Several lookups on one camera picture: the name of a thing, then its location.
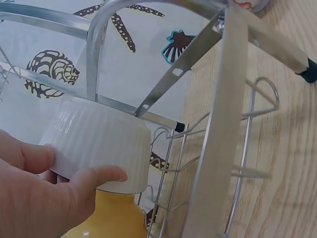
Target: wire rack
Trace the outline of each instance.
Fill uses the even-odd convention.
[[[166,72],[164,77],[139,108],[123,104],[96,93],[98,78],[96,68],[98,68],[99,63],[101,42],[105,39],[106,35],[104,26],[114,12],[123,7],[139,3],[138,0],[106,0],[91,22],[72,14],[20,4],[14,4],[13,6],[13,4],[9,3],[0,3],[1,18],[4,20],[13,20],[41,26],[46,29],[85,39],[87,42],[87,90],[65,84],[47,76],[20,68],[19,66],[14,66],[0,47],[0,51],[5,58],[4,61],[0,61],[0,73],[2,75],[0,79],[0,98],[3,87],[10,83],[10,80],[7,79],[8,74],[13,73],[19,78],[35,81],[65,94],[95,101],[158,124],[158,128],[153,133],[151,151],[159,137],[168,141],[168,148],[165,161],[150,158],[151,163],[158,163],[161,177],[157,194],[154,194],[154,188],[149,185],[151,200],[153,202],[153,213],[149,220],[145,219],[148,237],[163,238],[170,212],[189,205],[182,238],[196,237],[197,233],[200,233],[197,237],[215,238],[221,236],[228,238],[239,201],[243,178],[270,178],[270,174],[266,172],[246,167],[253,118],[276,111],[279,107],[278,91],[272,81],[265,77],[259,77],[255,81],[250,81],[246,78],[245,62],[248,56],[247,44],[252,43],[256,47],[264,50],[288,66],[296,74],[302,76],[309,83],[316,81],[317,64],[312,62],[303,51],[298,49],[288,41],[288,39],[267,27],[259,18],[244,9],[224,7],[223,5],[218,7],[208,0],[162,1],[187,8],[208,19],[210,22]],[[147,112],[184,73],[189,71],[191,67],[220,40],[222,40],[221,57],[219,60],[218,75],[214,89],[215,94],[210,114],[205,114],[196,123],[189,125]],[[180,69],[182,73],[176,75],[173,73],[175,69]],[[274,97],[270,97],[258,87],[258,83],[260,82],[269,85]],[[244,83],[250,86],[252,90],[249,111],[241,115]],[[255,110],[256,93],[270,102],[272,106],[267,109]],[[199,129],[201,128],[200,124],[205,119],[208,119],[208,126],[206,129]],[[235,165],[232,164],[232,161],[236,152],[236,141],[232,134],[238,134],[240,125],[239,119],[246,120],[247,127],[241,164]],[[183,164],[185,148],[188,146],[188,137],[197,134],[205,134],[201,156],[192,158],[192,160]],[[176,161],[176,168],[171,169],[168,167],[168,163],[171,157],[172,145],[176,139],[181,140],[182,143],[178,160]],[[223,144],[225,142],[226,145],[220,145],[219,141],[223,142]],[[218,161],[217,166],[212,164],[215,160]],[[195,176],[195,188],[193,189],[190,200],[172,206],[171,202],[177,186],[178,176],[194,163],[199,163],[199,165]],[[168,196],[168,203],[166,206],[163,206],[160,199],[166,174],[172,174],[173,180]],[[226,188],[219,188],[220,185],[218,184],[224,185],[224,187],[228,186],[227,182],[230,179],[230,175],[237,177],[237,184],[225,231],[223,234],[219,234],[217,231],[219,220],[216,221],[216,219],[219,219],[218,214],[221,212],[223,206],[222,201],[227,195],[227,190]],[[199,191],[205,191],[206,184],[202,181],[206,177],[211,180],[217,179],[218,181],[217,184],[211,183],[211,186],[213,186],[212,189],[207,189],[206,196],[202,198],[201,196],[197,196],[197,193],[199,193]],[[142,194],[139,195],[138,204],[140,204],[141,198]],[[208,203],[208,208],[203,207],[201,201]],[[153,227],[155,224],[156,210],[158,208],[164,211],[164,218],[160,231],[157,234],[157,232],[153,232]],[[198,221],[200,214],[203,214],[204,218],[208,221],[210,220],[211,223],[200,223]]]
[[[259,89],[257,87],[258,83],[260,82],[265,82],[269,85],[269,87],[272,89],[273,93],[274,93],[274,99],[271,99],[269,96],[267,96],[261,89]],[[247,162],[247,156],[248,156],[248,148],[249,148],[249,142],[250,142],[250,135],[251,135],[251,130],[252,130],[252,120],[254,117],[258,117],[264,114],[268,114],[270,112],[276,111],[278,110],[279,107],[279,95],[278,95],[278,91],[275,87],[275,85],[273,84],[273,82],[271,80],[269,80],[266,77],[259,77],[257,78],[254,83],[250,83],[249,81],[247,82],[248,85],[252,86],[252,90],[251,90],[251,99],[250,99],[250,105],[249,105],[249,111],[245,114],[242,114],[242,120],[246,120],[247,121],[247,128],[246,128],[246,134],[245,134],[245,140],[244,140],[244,147],[243,147],[243,154],[242,154],[242,159],[241,159],[241,164],[240,165],[234,165],[232,168],[232,173],[231,175],[233,177],[238,177],[237,179],[237,183],[236,183],[236,188],[235,188],[235,192],[234,192],[234,198],[233,198],[233,202],[232,202],[232,206],[231,206],[231,210],[230,210],[230,214],[228,217],[228,221],[227,221],[227,225],[224,231],[223,235],[220,235],[220,237],[223,238],[229,238],[229,233],[230,233],[230,229],[232,227],[232,223],[233,223],[233,219],[234,219],[234,215],[235,215],[235,211],[238,205],[238,201],[239,201],[239,196],[240,196],[240,191],[241,191],[241,187],[242,187],[242,182],[243,182],[243,178],[250,178],[250,179],[267,179],[270,178],[270,174],[265,173],[265,172],[261,172],[258,170],[254,170],[254,169],[249,169],[246,167],[246,162]],[[263,96],[265,96],[268,101],[270,101],[272,103],[272,107],[268,108],[268,109],[264,109],[264,110],[257,110],[255,111],[255,98],[256,98],[256,92],[260,92]],[[192,158],[189,162],[187,162],[185,165],[181,165],[182,164],[182,160],[183,160],[183,156],[184,156],[184,151],[185,151],[185,147],[187,146],[187,138],[189,135],[195,135],[195,134],[204,134],[206,132],[206,129],[197,129],[198,125],[205,120],[207,117],[209,116],[209,113],[205,114],[203,117],[201,117],[195,124],[193,124],[192,126],[190,126],[189,124],[185,125],[185,130],[182,133],[177,133],[175,132],[175,130],[170,130],[167,127],[159,127],[157,128],[154,133],[153,133],[153,138],[152,138],[152,142],[151,142],[151,152],[153,149],[153,146],[156,142],[156,140],[159,137],[163,137],[164,139],[168,140],[168,149],[166,151],[166,159],[164,164],[161,164],[161,160],[159,158],[155,158],[155,159],[151,159],[151,163],[157,162],[158,163],[158,169],[161,171],[161,178],[160,178],[160,182],[159,182],[159,187],[158,187],[158,192],[156,194],[156,196],[154,196],[154,189],[151,185],[148,185],[148,187],[151,190],[151,200],[153,202],[153,211],[157,211],[158,208],[161,208],[165,211],[164,214],[164,219],[163,219],[163,223],[160,229],[160,233],[158,236],[155,236],[151,231],[153,228],[153,225],[155,223],[155,218],[156,218],[156,212],[152,213],[151,219],[147,220],[145,219],[145,227],[147,229],[148,232],[148,237],[151,238],[162,238],[163,234],[164,234],[164,230],[165,230],[165,226],[166,226],[166,222],[168,219],[168,216],[170,214],[170,212],[175,211],[176,209],[187,205],[189,202],[185,201],[182,202],[176,206],[171,206],[171,202],[173,200],[173,196],[174,196],[174,192],[176,189],[176,183],[177,183],[177,178],[179,173],[183,172],[186,168],[188,168],[189,166],[191,166],[193,163],[198,162],[200,159],[200,156],[197,156],[195,158]],[[177,165],[176,165],[176,169],[172,170],[168,168],[168,163],[170,161],[170,155],[171,155],[171,149],[172,149],[172,144],[174,142],[175,139],[182,139],[182,145],[180,148],[180,153],[179,153],[179,157],[177,160]],[[172,186],[171,186],[171,191],[170,191],[170,195],[169,195],[169,199],[168,199],[168,203],[167,206],[163,206],[160,204],[160,196],[161,196],[161,192],[163,189],[163,185],[164,185],[164,179],[165,179],[165,175],[167,173],[173,173],[173,181],[172,181]],[[140,201],[141,201],[141,197],[142,197],[142,193],[139,196],[138,199],[138,205],[140,205]]]

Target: yellow bottle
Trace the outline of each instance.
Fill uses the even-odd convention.
[[[93,215],[63,238],[145,238],[144,219],[134,195],[97,190]]]

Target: black rubber foot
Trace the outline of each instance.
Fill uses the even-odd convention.
[[[306,82],[314,83],[317,81],[317,63],[308,58],[308,65],[309,68],[298,75],[302,76],[302,78],[305,79]]]
[[[178,133],[181,133],[181,132],[183,132],[184,130],[185,130],[185,124],[184,124],[184,123],[177,122],[175,131],[178,132]]]

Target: metal frame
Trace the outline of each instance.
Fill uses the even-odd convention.
[[[105,39],[106,27],[110,17],[121,8],[140,3],[141,1],[170,3],[184,7],[204,18],[209,19],[210,23],[200,33],[200,35],[196,37],[196,40],[187,47],[178,61],[171,66],[168,74],[159,81],[158,86],[153,89],[139,108],[134,108],[130,105],[123,104],[97,94],[99,75],[98,65],[102,41]],[[251,130],[252,117],[274,111],[279,105],[278,93],[272,82],[268,79],[261,78],[255,83],[252,83],[246,79],[247,43],[253,43],[260,49],[281,61],[297,74],[303,73],[309,68],[308,58],[304,52],[275,30],[268,28],[252,13],[238,7],[213,4],[210,3],[209,0],[106,0],[92,21],[72,14],[33,6],[0,3],[0,19],[39,26],[85,39],[87,41],[87,91],[58,82],[46,76],[30,72],[19,68],[18,66],[12,66],[8,59],[6,60],[7,62],[0,62],[0,66],[3,68],[3,73],[6,72],[6,75],[13,71],[23,78],[43,83],[64,93],[86,98],[88,100],[134,114],[138,117],[142,116],[143,119],[172,128],[171,133],[167,130],[167,128],[163,129],[167,131],[167,139],[170,141],[166,155],[167,160],[173,139],[180,137],[183,138],[182,150],[180,152],[177,168],[174,170],[167,170],[166,166],[163,168],[159,193],[161,192],[165,172],[175,173],[172,186],[172,188],[175,189],[177,174],[182,172],[193,162],[199,161],[194,189],[188,202],[182,203],[174,208],[171,208],[170,206],[173,192],[171,193],[167,207],[162,207],[159,204],[159,195],[158,198],[153,201],[155,206],[159,206],[166,210],[163,227],[159,237],[162,237],[163,235],[168,213],[171,210],[175,210],[180,206],[188,204],[188,214],[184,224],[182,238],[216,238],[218,236],[217,228],[220,219],[219,214],[221,213],[221,209],[223,207],[224,198],[227,195],[230,176],[238,176],[240,180],[237,184],[235,200],[225,232],[225,236],[228,235],[232,224],[235,206],[239,198],[239,187],[241,187],[242,182],[241,179],[244,177],[269,177],[266,173],[244,168],[247,156],[246,150],[249,141],[248,133],[250,133]],[[159,115],[148,113],[147,110],[180,78],[171,76],[170,73],[173,71],[173,67],[183,67],[182,65],[184,65],[185,67],[183,67],[182,70],[187,70],[188,66],[193,65],[198,59],[200,59],[204,53],[206,53],[219,41],[220,37],[223,39],[221,60],[216,78],[213,104],[210,114],[205,115],[201,119],[203,120],[208,117],[207,128],[206,130],[194,131],[198,123],[201,122],[201,120],[199,120],[191,128],[189,125],[186,125],[184,132],[177,134],[174,130],[177,122]],[[257,87],[257,83],[260,80],[264,80],[270,84],[275,93],[275,99],[271,99],[266,95],[266,93]],[[251,111],[247,114],[243,114],[241,117],[245,83],[253,88],[253,101],[255,91],[257,91],[273,104],[273,108],[255,112],[253,110],[254,108],[251,100]],[[241,119],[248,120],[248,131],[246,134],[244,158],[241,166],[239,167],[233,164],[233,158],[235,155],[237,134]],[[200,157],[194,158],[190,163],[181,167],[181,159],[184,146],[186,145],[187,136],[205,131],[204,146]]]

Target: wooden table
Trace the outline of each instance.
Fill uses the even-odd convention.
[[[271,0],[258,16],[317,61],[316,12],[316,0]],[[219,44],[194,67],[183,116],[185,122],[195,122],[210,109],[218,57]],[[280,94],[280,109],[254,119],[247,166],[269,171],[272,179],[244,180],[230,237],[317,237],[316,85],[308,85],[280,62],[251,45],[247,76],[249,79],[258,76],[271,79]],[[269,92],[268,86],[259,86]],[[248,88],[245,110],[249,104],[250,91]],[[256,108],[268,106],[265,99],[257,97]],[[241,145],[245,126],[246,123],[242,122]],[[184,162],[199,155],[202,141],[202,136],[190,139]],[[238,149],[237,164],[240,163],[241,152],[242,149]],[[189,197],[195,171],[193,166],[178,177],[174,204]],[[219,232],[224,231],[235,183],[236,180],[232,179],[224,208],[223,226]],[[186,207],[170,214],[167,237],[179,237],[185,214]]]

